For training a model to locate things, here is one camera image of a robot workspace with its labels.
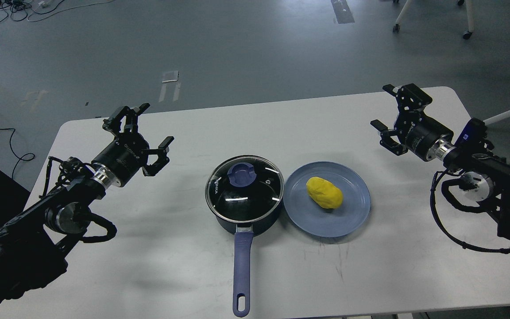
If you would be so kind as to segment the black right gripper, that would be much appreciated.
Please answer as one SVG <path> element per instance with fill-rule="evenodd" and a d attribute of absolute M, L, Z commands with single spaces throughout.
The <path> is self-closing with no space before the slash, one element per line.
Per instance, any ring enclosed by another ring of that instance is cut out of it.
<path fill-rule="evenodd" d="M 395 129 L 389 129 L 379 120 L 370 122 L 380 134 L 380 145 L 396 156 L 412 151 L 423 161 L 432 161 L 435 158 L 433 148 L 438 141 L 449 143 L 453 137 L 451 129 L 425 114 L 433 98 L 413 83 L 399 87 L 386 84 L 382 89 L 395 98 L 398 117 Z M 398 136 L 400 143 L 393 136 Z"/>

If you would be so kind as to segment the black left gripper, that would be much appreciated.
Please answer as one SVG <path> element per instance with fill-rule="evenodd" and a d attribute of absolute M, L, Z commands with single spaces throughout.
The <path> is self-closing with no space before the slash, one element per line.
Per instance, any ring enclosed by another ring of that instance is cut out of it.
<path fill-rule="evenodd" d="M 150 103 L 143 103 L 134 108 L 119 107 L 111 117 L 103 120 L 102 129 L 117 138 L 93 158 L 91 165 L 95 169 L 104 167 L 111 172 L 116 187 L 125 186 L 140 168 L 144 176 L 156 176 L 170 162 L 169 145 L 174 141 L 174 136 L 166 136 L 155 149 L 150 149 L 142 136 L 136 136 L 139 133 L 138 117 L 150 106 Z M 157 160 L 147 164 L 151 155 L 157 156 Z"/>

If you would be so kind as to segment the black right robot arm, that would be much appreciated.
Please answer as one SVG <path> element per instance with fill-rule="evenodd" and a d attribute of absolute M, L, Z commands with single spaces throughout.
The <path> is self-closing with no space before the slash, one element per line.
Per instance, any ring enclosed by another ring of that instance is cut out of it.
<path fill-rule="evenodd" d="M 471 118 L 452 143 L 453 131 L 425 114 L 433 99 L 417 85 L 387 84 L 383 90 L 395 98 L 398 116 L 393 128 L 379 120 L 371 121 L 380 133 L 380 145 L 397 156 L 411 151 L 425 162 L 438 159 L 444 166 L 433 176 L 429 198 L 432 216 L 443 234 L 463 249 L 510 254 L 510 248 L 482 248 L 456 238 L 443 226 L 437 212 L 436 190 L 440 187 L 456 210 L 488 214 L 497 224 L 497 236 L 510 240 L 510 164 L 494 155 L 487 125 Z"/>

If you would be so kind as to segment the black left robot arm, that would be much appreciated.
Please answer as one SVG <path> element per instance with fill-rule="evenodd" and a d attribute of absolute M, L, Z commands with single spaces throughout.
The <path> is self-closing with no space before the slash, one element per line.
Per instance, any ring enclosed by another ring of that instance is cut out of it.
<path fill-rule="evenodd" d="M 0 227 L 0 303 L 45 288 L 65 274 L 66 256 L 76 244 L 106 242 L 116 236 L 113 222 L 91 212 L 90 204 L 111 186 L 124 187 L 133 176 L 155 176 L 169 163 L 167 136 L 150 148 L 138 131 L 139 116 L 150 107 L 120 107 L 104 119 L 113 135 L 91 162 L 49 157 L 40 200 Z"/>

